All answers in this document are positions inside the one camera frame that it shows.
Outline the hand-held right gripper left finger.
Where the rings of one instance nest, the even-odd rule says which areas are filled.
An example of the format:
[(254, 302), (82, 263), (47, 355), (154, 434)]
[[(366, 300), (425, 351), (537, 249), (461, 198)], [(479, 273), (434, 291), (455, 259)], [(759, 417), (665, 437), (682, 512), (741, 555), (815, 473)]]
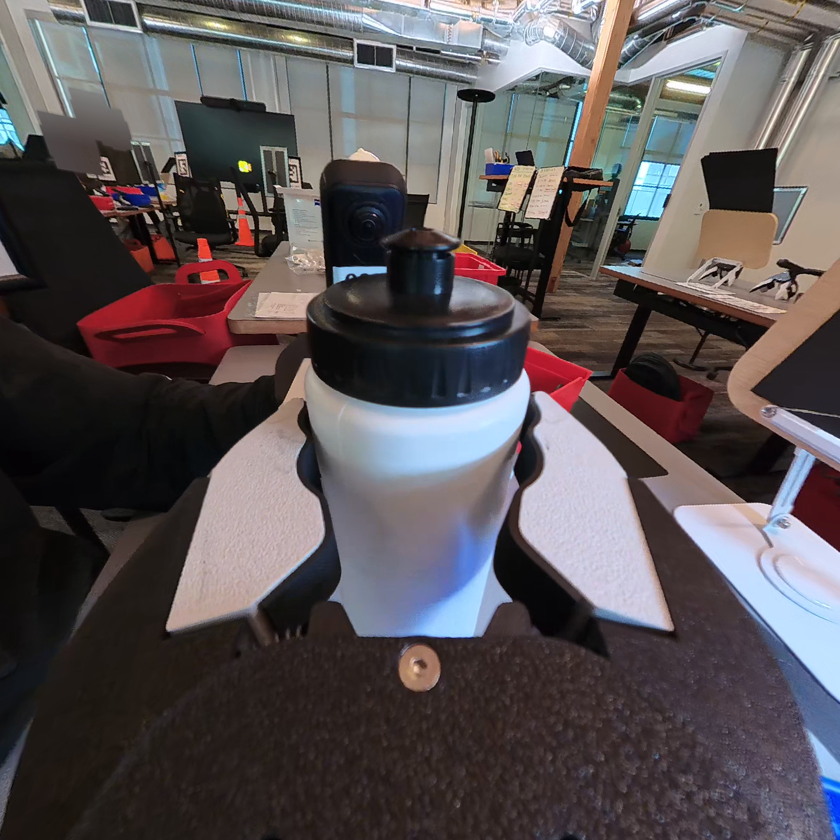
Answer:
[(246, 620), (264, 643), (304, 629), (340, 582), (305, 402), (283, 403), (213, 469), (165, 629)]

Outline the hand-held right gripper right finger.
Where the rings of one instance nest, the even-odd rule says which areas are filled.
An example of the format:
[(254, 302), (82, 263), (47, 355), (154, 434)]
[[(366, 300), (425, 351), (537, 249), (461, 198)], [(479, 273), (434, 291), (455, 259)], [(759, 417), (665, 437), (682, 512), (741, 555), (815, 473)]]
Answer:
[(542, 392), (530, 397), (514, 465), (518, 489), (493, 571), (543, 637), (598, 653), (602, 624), (675, 631), (630, 479), (611, 451)]

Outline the red plastic tray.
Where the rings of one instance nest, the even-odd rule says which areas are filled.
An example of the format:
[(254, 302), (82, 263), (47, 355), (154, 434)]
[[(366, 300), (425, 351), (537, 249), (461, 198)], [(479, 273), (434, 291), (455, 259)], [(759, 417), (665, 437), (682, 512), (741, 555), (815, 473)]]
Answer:
[(592, 372), (555, 355), (529, 347), (524, 361), (532, 393), (544, 392), (571, 412)]

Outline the white bottle black cap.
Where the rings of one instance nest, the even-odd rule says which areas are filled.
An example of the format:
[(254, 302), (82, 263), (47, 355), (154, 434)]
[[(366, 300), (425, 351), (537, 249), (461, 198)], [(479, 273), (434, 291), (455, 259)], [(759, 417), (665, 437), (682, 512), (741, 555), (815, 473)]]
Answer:
[(308, 305), (308, 418), (361, 636), (474, 636), (509, 505), (530, 315), (456, 276), (457, 244), (389, 236), (386, 273)]

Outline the clear plastic package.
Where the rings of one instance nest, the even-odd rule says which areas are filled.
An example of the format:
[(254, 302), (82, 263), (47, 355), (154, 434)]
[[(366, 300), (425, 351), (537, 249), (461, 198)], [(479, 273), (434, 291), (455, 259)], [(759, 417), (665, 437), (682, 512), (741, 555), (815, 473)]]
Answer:
[(277, 187), (287, 220), (290, 248), (323, 249), (322, 214), (319, 191), (296, 187)]

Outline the white paper sheet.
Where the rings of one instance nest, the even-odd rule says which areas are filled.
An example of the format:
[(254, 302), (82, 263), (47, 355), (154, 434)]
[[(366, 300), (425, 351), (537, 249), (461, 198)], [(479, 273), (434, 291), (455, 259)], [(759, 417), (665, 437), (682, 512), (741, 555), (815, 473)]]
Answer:
[(318, 296), (318, 292), (261, 291), (257, 295), (254, 318), (279, 321), (305, 320), (309, 303)]

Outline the red ribbed plastic bin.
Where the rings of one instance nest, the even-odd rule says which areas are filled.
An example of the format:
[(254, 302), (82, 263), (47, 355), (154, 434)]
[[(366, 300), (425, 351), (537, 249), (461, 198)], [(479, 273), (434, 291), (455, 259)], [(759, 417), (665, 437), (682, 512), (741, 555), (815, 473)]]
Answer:
[(497, 286), (507, 269), (491, 260), (466, 251), (455, 252), (455, 276), (486, 282)]

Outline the red fabric bin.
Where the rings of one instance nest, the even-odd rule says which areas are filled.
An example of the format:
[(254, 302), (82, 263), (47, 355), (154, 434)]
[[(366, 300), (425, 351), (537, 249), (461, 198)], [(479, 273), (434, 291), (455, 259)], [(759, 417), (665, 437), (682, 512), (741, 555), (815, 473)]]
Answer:
[(649, 391), (619, 371), (607, 392), (618, 405), (634, 415), (660, 437), (675, 445), (694, 439), (707, 414), (714, 392), (680, 374), (679, 399)]
[(839, 551), (839, 473), (815, 461), (792, 515)]

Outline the large black screen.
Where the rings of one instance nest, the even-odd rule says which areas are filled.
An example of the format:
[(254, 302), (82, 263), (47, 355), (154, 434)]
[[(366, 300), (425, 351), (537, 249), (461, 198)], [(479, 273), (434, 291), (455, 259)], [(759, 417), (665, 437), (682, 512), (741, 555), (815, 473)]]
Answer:
[(202, 97), (175, 101), (192, 176), (264, 186), (260, 149), (281, 148), (299, 156), (296, 123), (289, 113), (273, 112), (259, 101)]

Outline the white flip chart board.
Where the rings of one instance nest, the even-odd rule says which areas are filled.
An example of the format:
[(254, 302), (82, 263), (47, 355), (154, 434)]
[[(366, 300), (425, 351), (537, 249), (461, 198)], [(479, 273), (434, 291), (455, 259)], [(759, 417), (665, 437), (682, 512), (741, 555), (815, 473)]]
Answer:
[(548, 220), (555, 200), (560, 192), (565, 167), (542, 167), (536, 171), (528, 206), (524, 212), (527, 219)]
[(518, 214), (522, 210), (523, 202), (536, 172), (537, 167), (532, 164), (514, 165), (507, 176), (497, 210), (506, 214)]

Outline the black office chair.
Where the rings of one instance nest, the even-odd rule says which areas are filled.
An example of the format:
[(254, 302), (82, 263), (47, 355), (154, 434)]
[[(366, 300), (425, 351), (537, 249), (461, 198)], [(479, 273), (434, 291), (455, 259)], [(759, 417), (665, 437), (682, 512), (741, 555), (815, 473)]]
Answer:
[(217, 178), (208, 180), (173, 174), (180, 227), (175, 241), (197, 247), (200, 238), (210, 248), (234, 246), (238, 235), (228, 216)]

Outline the black floor lamp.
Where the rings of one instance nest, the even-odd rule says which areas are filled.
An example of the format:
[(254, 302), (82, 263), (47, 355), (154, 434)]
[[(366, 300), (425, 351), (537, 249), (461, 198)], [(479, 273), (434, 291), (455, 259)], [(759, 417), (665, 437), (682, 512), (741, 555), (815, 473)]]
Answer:
[(493, 102), (493, 100), (496, 97), (496, 94), (493, 91), (480, 89), (476, 87), (470, 87), (458, 90), (457, 97), (458, 100), (461, 100), (462, 102), (468, 103), (470, 105), (469, 131), (465, 148), (463, 182), (458, 210), (457, 237), (462, 238), (469, 191), (470, 166), (473, 156), (473, 144), (476, 133), (476, 117), (480, 106), (485, 103)]

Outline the black bag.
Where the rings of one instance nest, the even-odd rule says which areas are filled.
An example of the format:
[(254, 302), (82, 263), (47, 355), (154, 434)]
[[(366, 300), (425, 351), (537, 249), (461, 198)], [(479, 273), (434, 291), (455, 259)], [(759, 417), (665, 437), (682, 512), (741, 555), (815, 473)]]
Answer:
[(681, 402), (683, 391), (676, 368), (659, 353), (635, 355), (623, 369), (625, 377), (646, 391), (673, 402)]

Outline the black standing desk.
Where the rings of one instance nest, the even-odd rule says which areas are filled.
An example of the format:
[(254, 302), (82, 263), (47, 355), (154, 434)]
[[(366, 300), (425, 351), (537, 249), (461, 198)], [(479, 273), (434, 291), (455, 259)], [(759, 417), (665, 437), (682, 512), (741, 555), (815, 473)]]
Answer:
[(531, 303), (535, 318), (542, 316), (543, 304), (549, 289), (552, 266), (557, 247), (564, 231), (571, 231), (579, 221), (583, 208), (571, 216), (570, 204), (575, 193), (587, 193), (595, 188), (611, 186), (601, 169), (565, 167), (562, 186), (548, 220), (537, 220), (537, 227), (514, 221), (515, 214), (505, 213), (497, 228), (497, 241), (491, 257), (507, 269), (510, 275), (525, 272), (526, 279), (514, 291), (525, 302)]

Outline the orange bucket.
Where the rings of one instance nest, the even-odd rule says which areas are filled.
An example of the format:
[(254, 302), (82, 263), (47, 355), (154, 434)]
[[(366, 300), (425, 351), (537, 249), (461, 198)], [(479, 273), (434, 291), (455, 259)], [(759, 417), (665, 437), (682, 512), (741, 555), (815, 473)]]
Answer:
[(149, 246), (144, 245), (135, 238), (126, 238), (122, 241), (124, 247), (148, 275), (154, 271), (155, 263), (152, 260), (152, 256), (164, 264), (175, 263), (175, 252), (166, 237), (160, 234), (153, 234), (151, 236), (151, 242), (152, 248), (149, 248)]

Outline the black-sleeved operator arm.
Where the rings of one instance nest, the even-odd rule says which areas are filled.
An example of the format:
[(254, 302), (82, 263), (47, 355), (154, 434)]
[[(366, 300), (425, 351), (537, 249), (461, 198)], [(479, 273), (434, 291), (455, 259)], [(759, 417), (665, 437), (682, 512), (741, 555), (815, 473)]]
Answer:
[(98, 539), (43, 528), (2, 474), (2, 763), (33, 717), (38, 688), (108, 557)]

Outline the wooden pillar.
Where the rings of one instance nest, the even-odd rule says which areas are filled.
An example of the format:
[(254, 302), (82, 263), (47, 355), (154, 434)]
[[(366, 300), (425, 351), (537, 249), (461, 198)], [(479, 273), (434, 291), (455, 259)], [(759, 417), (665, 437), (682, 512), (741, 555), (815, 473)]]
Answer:
[(572, 165), (590, 167), (592, 164), (634, 5), (635, 1), (605, 2), (581, 121), (570, 155)]

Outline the wooden top desk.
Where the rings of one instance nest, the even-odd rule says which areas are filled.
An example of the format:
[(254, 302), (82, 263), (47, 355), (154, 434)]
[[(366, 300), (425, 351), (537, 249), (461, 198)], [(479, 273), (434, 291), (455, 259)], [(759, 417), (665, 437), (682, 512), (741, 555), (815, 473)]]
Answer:
[(783, 309), (760, 304), (738, 290), (714, 297), (708, 291), (652, 275), (639, 267), (602, 266), (597, 272), (613, 278), (616, 281), (613, 295), (632, 303), (636, 309), (612, 369), (593, 373), (593, 380), (611, 381), (629, 364), (655, 313), (698, 332), (699, 341), (688, 361), (675, 363), (686, 371), (704, 372), (712, 381), (720, 373), (730, 371), (731, 366), (696, 365), (697, 356), (710, 337), (748, 349), (784, 315)]

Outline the black panel on white stand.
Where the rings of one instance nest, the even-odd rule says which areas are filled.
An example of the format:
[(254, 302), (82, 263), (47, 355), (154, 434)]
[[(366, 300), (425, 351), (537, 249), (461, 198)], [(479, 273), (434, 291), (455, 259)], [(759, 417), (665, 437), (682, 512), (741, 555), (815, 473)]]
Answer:
[(732, 404), (793, 444), (773, 504), (683, 506), (681, 528), (811, 677), (839, 700), (839, 554), (795, 516), (815, 463), (839, 467), (839, 265), (736, 363)]

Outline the black and white stand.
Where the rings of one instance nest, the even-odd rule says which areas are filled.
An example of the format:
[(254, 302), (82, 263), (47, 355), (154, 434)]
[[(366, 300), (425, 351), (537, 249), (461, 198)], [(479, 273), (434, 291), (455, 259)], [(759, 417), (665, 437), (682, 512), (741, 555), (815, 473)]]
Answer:
[(776, 301), (797, 302), (804, 294), (803, 278), (819, 278), (824, 270), (800, 266), (788, 259), (776, 263), (781, 271), (749, 290), (750, 294), (771, 296)]
[(743, 263), (740, 260), (713, 257), (706, 260), (686, 279), (690, 287), (731, 287), (740, 278)]

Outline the black board panel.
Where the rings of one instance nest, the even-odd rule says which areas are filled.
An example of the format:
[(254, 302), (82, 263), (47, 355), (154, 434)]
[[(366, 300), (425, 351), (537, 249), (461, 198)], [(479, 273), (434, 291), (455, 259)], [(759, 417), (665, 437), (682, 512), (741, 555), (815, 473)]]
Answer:
[(6, 295), (13, 320), (41, 338), (88, 355), (77, 323), (149, 287), (77, 177), (47, 164), (1, 162), (2, 241), (34, 288)]

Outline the black and beige panel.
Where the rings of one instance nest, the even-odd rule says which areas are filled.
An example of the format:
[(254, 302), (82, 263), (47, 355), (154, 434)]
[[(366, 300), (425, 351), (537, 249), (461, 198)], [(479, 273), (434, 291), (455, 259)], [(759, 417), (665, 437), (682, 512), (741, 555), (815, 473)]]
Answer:
[(700, 221), (699, 260), (721, 258), (754, 270), (768, 264), (779, 224), (773, 211), (777, 159), (775, 148), (701, 159), (708, 210)]

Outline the silver round air duct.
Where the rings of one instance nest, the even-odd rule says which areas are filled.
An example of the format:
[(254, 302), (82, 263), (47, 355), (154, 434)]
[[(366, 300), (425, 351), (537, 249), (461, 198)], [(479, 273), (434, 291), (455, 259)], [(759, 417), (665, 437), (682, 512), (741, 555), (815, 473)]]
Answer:
[(216, 15), (194, 3), (126, 2), (133, 25), (117, 22), (126, 14), (113, 14), (115, 2), (48, 2), (49, 11), (61, 23), (114, 28), (130, 33), (163, 35), (194, 44), (216, 44), (238, 49), (261, 49), (274, 54), (324, 60), (338, 66), (417, 76), (470, 86), (480, 69), (497, 62), (487, 52), (465, 55), (447, 49), (413, 45), (390, 45), (369, 38), (331, 34), (312, 29), (272, 24), (261, 19), (236, 19)]

